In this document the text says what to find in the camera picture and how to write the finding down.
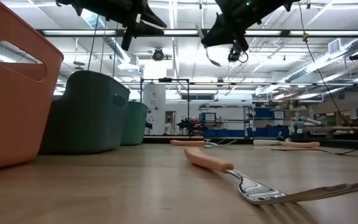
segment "table surface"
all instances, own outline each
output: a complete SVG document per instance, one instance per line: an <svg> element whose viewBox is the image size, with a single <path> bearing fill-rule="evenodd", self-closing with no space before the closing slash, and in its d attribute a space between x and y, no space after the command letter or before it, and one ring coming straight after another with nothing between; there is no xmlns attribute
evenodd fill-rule
<svg viewBox="0 0 358 224"><path fill-rule="evenodd" d="M358 152L205 149L286 193L358 182ZM234 177L190 164L180 146L143 144L86 156L39 156L0 169L0 223L358 223L358 192L255 206Z"/></svg>

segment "dark green bin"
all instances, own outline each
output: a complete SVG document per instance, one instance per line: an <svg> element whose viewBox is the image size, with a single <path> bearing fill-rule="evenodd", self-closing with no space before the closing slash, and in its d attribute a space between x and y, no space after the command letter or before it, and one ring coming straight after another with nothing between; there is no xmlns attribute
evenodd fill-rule
<svg viewBox="0 0 358 224"><path fill-rule="evenodd" d="M92 154L121 143L129 90L97 72L77 71L52 102L40 154Z"/></svg>
<svg viewBox="0 0 358 224"><path fill-rule="evenodd" d="M134 146L142 143L147 117L147 106L139 102L128 102L125 127L122 134L122 146Z"/></svg>

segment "fork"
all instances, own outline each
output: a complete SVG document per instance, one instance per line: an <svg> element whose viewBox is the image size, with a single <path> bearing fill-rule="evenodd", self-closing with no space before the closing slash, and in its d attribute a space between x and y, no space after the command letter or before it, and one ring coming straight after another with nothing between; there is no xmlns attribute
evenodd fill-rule
<svg viewBox="0 0 358 224"><path fill-rule="evenodd" d="M268 205L273 203L292 203L317 200L358 191L358 183L339 184L329 187L318 187L294 194L283 193L269 185L258 182L234 168L231 162L203 153L197 147L185 148L187 159L198 166L213 169L224 174L231 174L240 180L239 191L241 196L249 203L255 205Z"/></svg>

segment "orange plastic basket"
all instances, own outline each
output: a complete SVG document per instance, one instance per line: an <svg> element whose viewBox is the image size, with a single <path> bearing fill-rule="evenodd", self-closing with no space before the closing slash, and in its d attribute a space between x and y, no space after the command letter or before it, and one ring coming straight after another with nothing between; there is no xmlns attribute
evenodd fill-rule
<svg viewBox="0 0 358 224"><path fill-rule="evenodd" d="M63 55L0 3L0 42L43 64L0 63L0 167L34 159L39 151Z"/></svg>

